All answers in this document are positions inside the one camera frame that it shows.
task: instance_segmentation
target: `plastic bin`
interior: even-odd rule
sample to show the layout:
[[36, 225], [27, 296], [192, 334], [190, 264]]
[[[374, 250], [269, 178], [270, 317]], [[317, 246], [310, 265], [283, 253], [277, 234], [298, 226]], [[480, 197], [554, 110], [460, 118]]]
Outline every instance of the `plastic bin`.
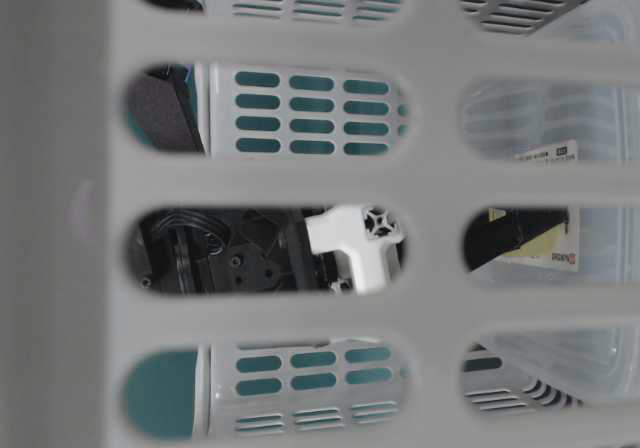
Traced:
[[[640, 0], [593, 0], [535, 37], [640, 46]], [[576, 140], [582, 161], [637, 160], [638, 87], [549, 81], [492, 81], [464, 105], [464, 136], [489, 158], [512, 158], [542, 145]], [[638, 280], [637, 210], [582, 209], [577, 273], [494, 261], [474, 275], [517, 284]], [[481, 343], [527, 373], [588, 403], [640, 397], [640, 327], [500, 335]]]

